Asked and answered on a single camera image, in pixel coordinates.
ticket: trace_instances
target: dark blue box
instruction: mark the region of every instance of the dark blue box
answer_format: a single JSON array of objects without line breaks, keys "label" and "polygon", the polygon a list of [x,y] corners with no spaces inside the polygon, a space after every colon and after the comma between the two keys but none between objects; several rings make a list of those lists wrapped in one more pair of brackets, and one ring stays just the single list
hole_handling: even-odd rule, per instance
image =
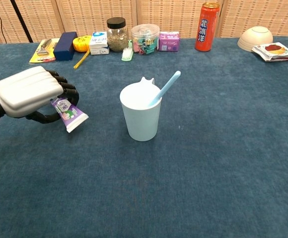
[{"label": "dark blue box", "polygon": [[72,60],[74,55],[73,40],[77,38],[76,32],[64,32],[54,49],[57,61]]}]

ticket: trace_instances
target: black jar lid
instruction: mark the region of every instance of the black jar lid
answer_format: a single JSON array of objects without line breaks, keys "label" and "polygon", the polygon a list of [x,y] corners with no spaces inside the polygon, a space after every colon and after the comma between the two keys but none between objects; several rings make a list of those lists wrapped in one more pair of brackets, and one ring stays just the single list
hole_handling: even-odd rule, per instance
[{"label": "black jar lid", "polygon": [[125,19],[123,17],[112,17],[107,19],[107,26],[110,29],[120,29],[126,26]]}]

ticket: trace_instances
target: glass jar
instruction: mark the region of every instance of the glass jar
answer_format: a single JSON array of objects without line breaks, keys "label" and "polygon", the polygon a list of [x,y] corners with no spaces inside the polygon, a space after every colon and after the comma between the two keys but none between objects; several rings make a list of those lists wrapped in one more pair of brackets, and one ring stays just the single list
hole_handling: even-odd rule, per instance
[{"label": "glass jar", "polygon": [[121,52],[129,45],[128,29],[123,17],[112,17],[107,21],[107,37],[109,48]]}]

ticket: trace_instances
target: soda can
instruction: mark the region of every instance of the soda can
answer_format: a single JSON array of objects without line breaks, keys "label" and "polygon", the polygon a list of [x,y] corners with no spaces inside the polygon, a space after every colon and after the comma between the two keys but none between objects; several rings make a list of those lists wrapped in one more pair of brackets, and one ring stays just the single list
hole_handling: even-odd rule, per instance
[{"label": "soda can", "polygon": [[210,51],[214,40],[216,22],[220,5],[216,2],[206,2],[200,12],[195,49],[198,51]]}]

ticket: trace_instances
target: toothbrush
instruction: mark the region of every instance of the toothbrush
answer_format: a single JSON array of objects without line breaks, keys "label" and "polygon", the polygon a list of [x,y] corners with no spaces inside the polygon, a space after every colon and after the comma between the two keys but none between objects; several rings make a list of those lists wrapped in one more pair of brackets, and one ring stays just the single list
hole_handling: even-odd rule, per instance
[{"label": "toothbrush", "polygon": [[173,85],[173,83],[179,78],[181,72],[176,71],[174,75],[168,80],[168,82],[164,85],[164,87],[160,90],[160,92],[155,96],[155,98],[149,103],[149,107],[153,106],[155,103],[158,102],[158,100],[167,92],[167,90],[170,88],[170,86]]}]

